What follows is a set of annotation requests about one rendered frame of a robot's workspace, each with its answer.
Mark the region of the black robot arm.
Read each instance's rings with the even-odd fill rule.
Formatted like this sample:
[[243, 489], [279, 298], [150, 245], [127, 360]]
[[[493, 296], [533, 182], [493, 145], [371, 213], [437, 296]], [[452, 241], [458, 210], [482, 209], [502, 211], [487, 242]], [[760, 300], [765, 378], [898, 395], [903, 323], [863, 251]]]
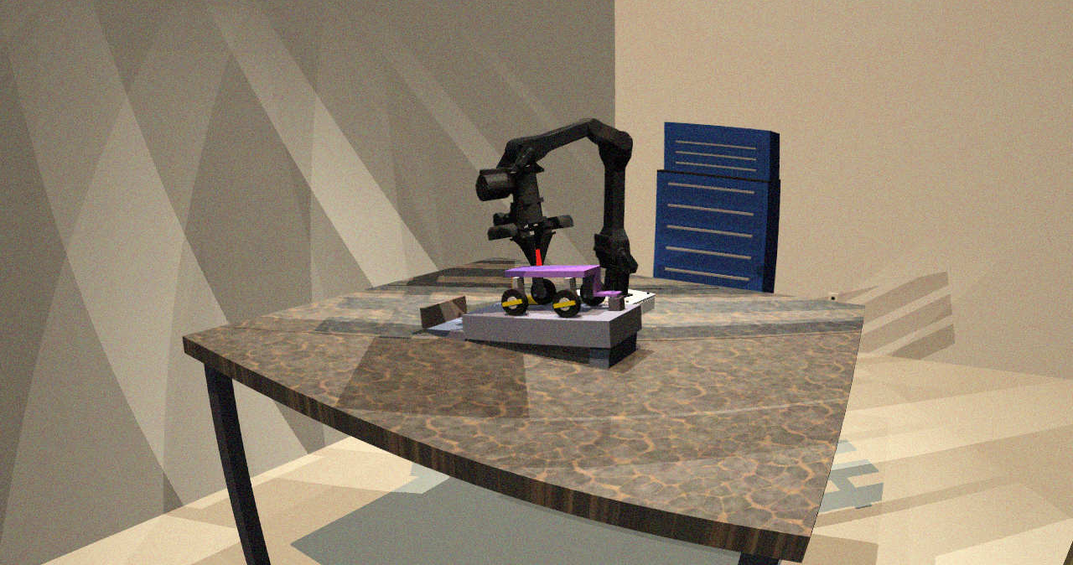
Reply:
[[[630, 241], [624, 233], [624, 170], [632, 157], [633, 138], [627, 131], [597, 121], [596, 118], [580, 118], [580, 121], [553, 129], [541, 136], [512, 138], [508, 142], [505, 155], [497, 168], [479, 170], [475, 185], [480, 200], [521, 197], [539, 194], [536, 173], [544, 172], [536, 164], [554, 148], [588, 137], [599, 145], [604, 163], [604, 226], [594, 234], [596, 256], [600, 267], [606, 268], [604, 286], [606, 293], [628, 293], [629, 278], [636, 273], [640, 263], [631, 256]], [[526, 167], [529, 165], [529, 167]], [[514, 173], [512, 173], [514, 172]]]

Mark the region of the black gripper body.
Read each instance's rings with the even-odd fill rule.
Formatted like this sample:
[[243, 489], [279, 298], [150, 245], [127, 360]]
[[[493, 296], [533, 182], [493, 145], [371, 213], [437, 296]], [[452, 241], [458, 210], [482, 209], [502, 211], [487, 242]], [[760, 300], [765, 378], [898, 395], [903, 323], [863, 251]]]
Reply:
[[[553, 215], [549, 218], [542, 215], [541, 202], [544, 202], [544, 199], [540, 198], [539, 194], [514, 197], [511, 207], [515, 207], [515, 224], [490, 226], [487, 232], [488, 241], [508, 239], [508, 237], [518, 239], [518, 237], [529, 236], [530, 231], [534, 231], [534, 234], [541, 234], [567, 228], [567, 226], [574, 226], [571, 215]], [[528, 226], [524, 226], [526, 224]]]

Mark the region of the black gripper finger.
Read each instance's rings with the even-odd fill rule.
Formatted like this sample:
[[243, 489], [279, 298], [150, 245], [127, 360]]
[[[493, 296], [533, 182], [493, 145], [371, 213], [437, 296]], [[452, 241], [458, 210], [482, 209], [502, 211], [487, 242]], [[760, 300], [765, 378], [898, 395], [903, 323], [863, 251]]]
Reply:
[[520, 246], [521, 251], [524, 251], [526, 255], [526, 259], [529, 261], [529, 263], [532, 266], [536, 266], [536, 247], [534, 246], [534, 234], [533, 236], [524, 236], [524, 237], [518, 237], [518, 239], [510, 239], [510, 241], [514, 241], [515, 243]]
[[547, 258], [547, 249], [552, 244], [552, 234], [556, 234], [556, 232], [534, 234], [534, 246], [536, 249], [540, 249], [542, 266], [545, 258]]

